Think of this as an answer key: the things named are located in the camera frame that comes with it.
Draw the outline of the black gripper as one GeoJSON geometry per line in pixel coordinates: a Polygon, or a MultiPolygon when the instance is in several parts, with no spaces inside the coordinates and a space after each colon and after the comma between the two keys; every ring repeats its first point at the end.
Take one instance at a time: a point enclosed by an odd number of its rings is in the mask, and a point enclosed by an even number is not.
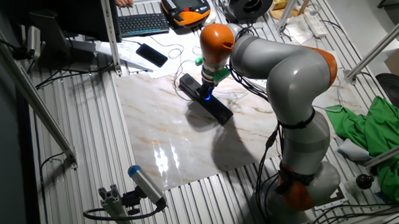
{"type": "Polygon", "coordinates": [[[210,100],[212,97],[212,91],[216,87],[216,83],[214,81],[208,81],[202,78],[202,86],[196,89],[196,94],[201,99],[210,100]]]}

